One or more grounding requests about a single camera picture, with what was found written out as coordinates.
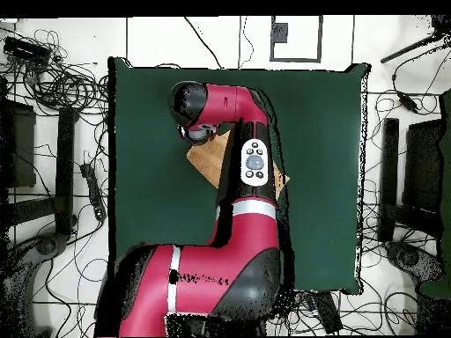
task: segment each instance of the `green mat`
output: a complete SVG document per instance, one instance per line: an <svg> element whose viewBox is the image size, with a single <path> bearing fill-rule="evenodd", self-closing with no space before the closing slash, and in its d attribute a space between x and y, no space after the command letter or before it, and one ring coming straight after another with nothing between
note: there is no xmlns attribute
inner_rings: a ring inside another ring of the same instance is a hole
<svg viewBox="0 0 451 338"><path fill-rule="evenodd" d="M116 58L115 69L117 256L140 241L202 245L210 239L217 190L188 162L189 145L177 135L168 95L186 80L243 85L265 91L277 114L290 177L296 289L356 289L367 65L347 72L182 70L131 68Z"/></svg>

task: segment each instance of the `round button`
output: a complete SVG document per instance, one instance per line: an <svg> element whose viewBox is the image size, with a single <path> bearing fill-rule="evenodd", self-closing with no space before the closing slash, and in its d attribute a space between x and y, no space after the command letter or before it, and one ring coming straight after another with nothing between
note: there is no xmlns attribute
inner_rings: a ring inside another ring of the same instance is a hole
<svg viewBox="0 0 451 338"><path fill-rule="evenodd" d="M260 156L249 156L248 159L246 159L246 167L250 168L251 170L262 170L264 166L263 159Z"/></svg>

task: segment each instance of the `red robot arm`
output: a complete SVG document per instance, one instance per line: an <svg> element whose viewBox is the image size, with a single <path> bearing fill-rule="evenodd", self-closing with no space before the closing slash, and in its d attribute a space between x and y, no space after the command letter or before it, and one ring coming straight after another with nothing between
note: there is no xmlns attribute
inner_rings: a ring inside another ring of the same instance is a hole
<svg viewBox="0 0 451 338"><path fill-rule="evenodd" d="M112 280L117 336L166 336L171 313L259 320L279 289L276 193L268 119L257 93L182 82L170 96L182 137L208 141L233 123L225 149L212 239L205 246L141 245Z"/></svg>

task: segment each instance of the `control panel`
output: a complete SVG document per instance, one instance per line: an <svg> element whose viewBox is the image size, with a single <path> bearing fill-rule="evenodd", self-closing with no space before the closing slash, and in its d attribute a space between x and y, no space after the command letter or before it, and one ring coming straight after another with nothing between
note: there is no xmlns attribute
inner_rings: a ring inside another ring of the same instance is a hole
<svg viewBox="0 0 451 338"><path fill-rule="evenodd" d="M262 140L247 140L241 149L241 180L252 187L268 182L268 150Z"/></svg>

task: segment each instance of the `power cord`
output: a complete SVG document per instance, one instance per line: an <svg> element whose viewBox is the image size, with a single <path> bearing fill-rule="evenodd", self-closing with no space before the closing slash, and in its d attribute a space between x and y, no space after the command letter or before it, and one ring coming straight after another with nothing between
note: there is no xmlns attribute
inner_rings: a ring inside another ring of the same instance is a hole
<svg viewBox="0 0 451 338"><path fill-rule="evenodd" d="M437 71L436 71L436 73L435 73L435 75L434 75L434 77L433 77L432 82L429 84L429 87L427 87L427 90L426 90L425 93L423 94L423 97L422 97L422 99L420 100L420 106L417 105L417 103L415 102L415 100L412 99L408 93L401 92L401 91L399 91L399 90L396 88L396 78L397 78L397 75L396 75L396 74L397 74L397 71L398 71L401 67L403 67L404 64L406 64L407 62L414 61L414 60L418 59L419 57L421 57L421 56L423 56L423 55L431 54L431 53L433 53L433 52L436 52L436 51L438 51L438 50L441 50L441 49L444 49L444 48L448 48L448 47L450 47L450 46L449 46L447 43L445 43L443 46L439 46L439 47L435 47L435 48L430 48L430 49L426 50L425 52L421 53L420 55L417 55L417 56L415 56L415 57L412 57L412 58L410 58L410 59L408 59L408 60L402 62L401 64L399 64L399 65L396 67L395 72L393 73L393 76L392 76L393 89L395 90L395 92L396 92L396 94L397 94L397 96L398 96L398 98L399 98L399 102L401 103L401 105L402 105L403 107L405 107L407 110L411 111L412 113L415 113L415 114L418 114L418 115L428 115L428 114L433 113L433 111L436 109L436 107L437 107L437 105L438 105L438 100L437 100L437 98L436 98L435 96L433 96L434 99L435 99L435 106L434 106L433 110L427 110L427 109L425 109L425 107L424 107L424 105L423 105L423 102L424 102L424 100L425 100L425 95L429 92L429 90L430 90L431 87L433 86L433 82L435 82L435 79L436 79L437 76L439 75L439 72L440 72L440 69L441 69L442 65L445 63L445 61L448 59L449 55L451 54L451 49L449 50L449 52L447 53L447 55L445 56L445 58L443 59L443 61L442 61L441 64L439 65L439 68L437 69ZM426 113L420 113L419 111L422 110L422 109L424 109L424 110L426 111Z"/></svg>

